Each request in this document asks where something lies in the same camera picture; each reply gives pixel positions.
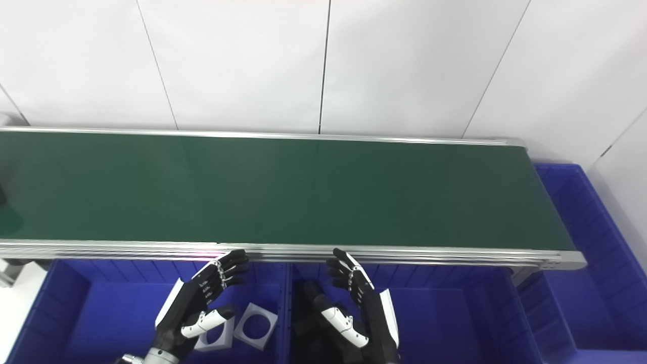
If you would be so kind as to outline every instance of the blue storage crate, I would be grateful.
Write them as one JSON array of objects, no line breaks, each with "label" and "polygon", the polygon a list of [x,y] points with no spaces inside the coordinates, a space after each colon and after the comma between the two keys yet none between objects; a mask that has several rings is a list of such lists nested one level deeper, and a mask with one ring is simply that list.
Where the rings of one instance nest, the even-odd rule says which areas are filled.
[{"label": "blue storage crate", "polygon": [[[332,301],[341,302],[360,319],[348,292],[331,286],[326,268],[295,264],[292,276],[295,282],[318,280]],[[391,291],[404,364],[541,363],[507,269],[412,265],[365,269],[378,290]],[[293,301],[289,310],[303,315],[306,304]],[[291,350],[293,364],[324,362],[320,342],[294,345]]]},{"label": "blue storage crate", "polygon": [[578,165],[536,165],[573,241],[579,271],[546,271],[519,287],[546,363],[647,363],[647,279]]},{"label": "blue storage crate", "polygon": [[[173,283],[178,277],[190,279],[203,264],[161,260],[55,262],[7,363],[104,364],[125,353],[144,356],[153,339],[155,318]],[[231,302],[239,309],[237,318],[249,302],[278,313],[264,351],[235,339],[228,350],[192,352],[186,363],[281,363],[286,266],[249,264],[247,284],[227,288],[211,305]],[[245,332],[250,337],[262,336],[267,326],[263,319],[249,320]]]}]

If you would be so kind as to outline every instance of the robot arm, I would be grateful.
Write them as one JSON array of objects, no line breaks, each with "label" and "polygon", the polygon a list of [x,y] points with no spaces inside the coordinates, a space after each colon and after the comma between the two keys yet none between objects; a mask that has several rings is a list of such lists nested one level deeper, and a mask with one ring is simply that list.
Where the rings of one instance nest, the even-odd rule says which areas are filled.
[{"label": "robot arm", "polygon": [[115,363],[178,364],[194,348],[198,336],[236,314],[234,306],[209,310],[223,290],[245,280],[238,274],[247,271],[244,250],[234,250],[207,263],[189,282],[177,280],[155,320],[155,337],[144,359],[125,355]]},{"label": "robot arm", "polygon": [[366,332],[353,325],[353,317],[344,315],[323,294],[314,300],[314,306],[344,338],[361,348],[369,363],[400,363],[397,353],[398,328],[389,290],[377,293],[364,268],[348,253],[333,250],[335,258],[326,262],[333,286],[347,290],[360,308]]}]

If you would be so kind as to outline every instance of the aluminum frame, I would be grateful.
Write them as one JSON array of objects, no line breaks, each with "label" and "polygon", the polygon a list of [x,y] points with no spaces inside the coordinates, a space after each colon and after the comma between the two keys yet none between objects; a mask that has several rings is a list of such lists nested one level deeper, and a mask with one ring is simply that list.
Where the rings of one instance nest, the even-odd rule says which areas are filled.
[{"label": "aluminum frame", "polygon": [[436,264],[580,269],[579,251],[465,247],[398,247],[388,245],[239,244],[213,242],[140,242],[105,240],[0,239],[5,258],[79,258],[138,260],[210,260],[245,249],[257,262],[323,262],[335,247],[368,264]]}]

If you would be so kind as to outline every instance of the robotic hand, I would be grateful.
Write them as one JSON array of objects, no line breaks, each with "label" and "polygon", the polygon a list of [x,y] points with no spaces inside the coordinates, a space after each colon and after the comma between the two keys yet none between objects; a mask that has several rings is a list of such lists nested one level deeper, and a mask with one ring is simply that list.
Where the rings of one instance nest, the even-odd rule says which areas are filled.
[{"label": "robotic hand", "polygon": [[228,286],[245,280],[236,275],[247,271],[245,250],[234,250],[207,263],[191,281],[177,280],[155,320],[155,337],[146,358],[126,354],[115,363],[178,364],[194,348],[200,334],[236,314],[234,306],[208,310]]},{"label": "robotic hand", "polygon": [[361,349],[365,362],[400,363],[398,328],[389,290],[377,293],[364,268],[350,254],[337,248],[333,254],[335,258],[326,261],[333,286],[348,290],[360,308],[366,328],[353,324],[353,317],[342,312],[323,293],[314,298],[315,309],[344,339]]}]

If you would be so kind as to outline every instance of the robot finger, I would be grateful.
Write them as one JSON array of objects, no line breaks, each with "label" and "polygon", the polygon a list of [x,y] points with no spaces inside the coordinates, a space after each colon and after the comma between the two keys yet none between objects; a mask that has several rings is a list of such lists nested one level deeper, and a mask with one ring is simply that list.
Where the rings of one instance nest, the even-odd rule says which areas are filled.
[{"label": "robot finger", "polygon": [[225,280],[225,284],[226,284],[227,287],[236,286],[238,284],[243,284],[245,282],[247,282],[246,279],[244,279],[243,277],[238,277],[238,276],[231,277],[231,278],[228,278],[228,279]]},{"label": "robot finger", "polygon": [[208,312],[201,312],[197,319],[190,317],[187,323],[181,328],[184,337],[191,339],[224,324],[236,314],[233,304],[226,304]]},{"label": "robot finger", "polygon": [[235,266],[225,271],[225,278],[230,278],[237,274],[247,273],[247,271],[249,271],[249,268],[247,268],[247,266]]},{"label": "robot finger", "polygon": [[351,268],[345,263],[341,262],[339,259],[328,258],[326,259],[325,263],[328,264],[328,266],[331,268],[339,269],[341,272],[347,274],[351,272]]},{"label": "robot finger", "polygon": [[328,268],[328,275],[335,278],[346,278],[348,279],[348,273],[340,271],[338,268]]},{"label": "robot finger", "polygon": [[243,256],[237,256],[235,258],[228,259],[226,262],[221,262],[221,267],[223,271],[228,271],[229,269],[232,269],[233,267],[243,265],[245,263],[249,262],[249,257],[246,255]]},{"label": "robot finger", "polygon": [[360,264],[351,256],[350,254],[346,253],[345,251],[339,249],[339,248],[334,248],[333,249],[333,255],[336,256],[339,261],[344,263],[345,265],[348,266],[348,268],[353,269],[354,267],[359,266]]}]

